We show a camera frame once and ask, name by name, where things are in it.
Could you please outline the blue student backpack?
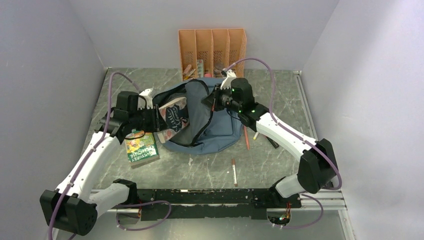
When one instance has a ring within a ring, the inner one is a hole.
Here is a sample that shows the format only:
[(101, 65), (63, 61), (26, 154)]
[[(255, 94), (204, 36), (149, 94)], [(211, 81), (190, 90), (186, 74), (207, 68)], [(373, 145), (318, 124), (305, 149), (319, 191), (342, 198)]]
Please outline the blue student backpack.
[(234, 112), (212, 112), (202, 100), (212, 93), (221, 78), (203, 77), (183, 81), (157, 93), (152, 102), (161, 107), (176, 97), (186, 97), (189, 125), (162, 145), (173, 152), (193, 155), (214, 154), (234, 145), (243, 134), (243, 125)]

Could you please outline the floral Little Women book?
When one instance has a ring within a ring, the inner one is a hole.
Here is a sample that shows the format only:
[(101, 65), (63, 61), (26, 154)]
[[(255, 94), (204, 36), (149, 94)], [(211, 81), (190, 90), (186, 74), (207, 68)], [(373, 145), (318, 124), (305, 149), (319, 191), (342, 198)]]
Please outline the floral Little Women book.
[(166, 123), (166, 129), (157, 133), (159, 141), (164, 144), (189, 125), (187, 98), (176, 97), (159, 108), (159, 113)]

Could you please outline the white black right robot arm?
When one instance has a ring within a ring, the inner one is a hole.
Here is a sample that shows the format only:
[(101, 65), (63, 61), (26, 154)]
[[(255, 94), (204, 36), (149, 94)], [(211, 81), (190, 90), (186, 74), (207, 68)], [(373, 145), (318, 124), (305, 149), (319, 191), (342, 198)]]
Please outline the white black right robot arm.
[(241, 123), (262, 134), (297, 158), (298, 172), (271, 187), (270, 202), (282, 207), (289, 197), (307, 192), (316, 194), (334, 177), (340, 178), (332, 144), (302, 134), (277, 118), (268, 107), (255, 101), (252, 86), (245, 78), (224, 80), (202, 100), (212, 111), (237, 113)]

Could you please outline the green Treehouse book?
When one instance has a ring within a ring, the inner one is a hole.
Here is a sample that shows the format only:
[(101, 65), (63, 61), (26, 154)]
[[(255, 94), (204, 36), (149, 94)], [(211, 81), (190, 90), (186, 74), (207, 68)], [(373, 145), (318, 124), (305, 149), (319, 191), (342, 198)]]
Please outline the green Treehouse book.
[(133, 169), (160, 159), (153, 133), (133, 130), (125, 137), (124, 142), (128, 161)]

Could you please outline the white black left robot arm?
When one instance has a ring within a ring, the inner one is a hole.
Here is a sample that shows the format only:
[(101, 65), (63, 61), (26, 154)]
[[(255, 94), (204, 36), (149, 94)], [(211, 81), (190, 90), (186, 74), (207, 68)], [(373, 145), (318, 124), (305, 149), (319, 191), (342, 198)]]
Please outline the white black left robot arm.
[(56, 238), (55, 230), (85, 236), (108, 210), (115, 206), (132, 208), (139, 203), (137, 185), (129, 180), (117, 179), (95, 194), (92, 189), (109, 155), (133, 130), (152, 133), (159, 129), (153, 97), (153, 90), (148, 88), (120, 92), (115, 107), (108, 100), (106, 115), (77, 164), (55, 190), (45, 190), (40, 197), (49, 240)]

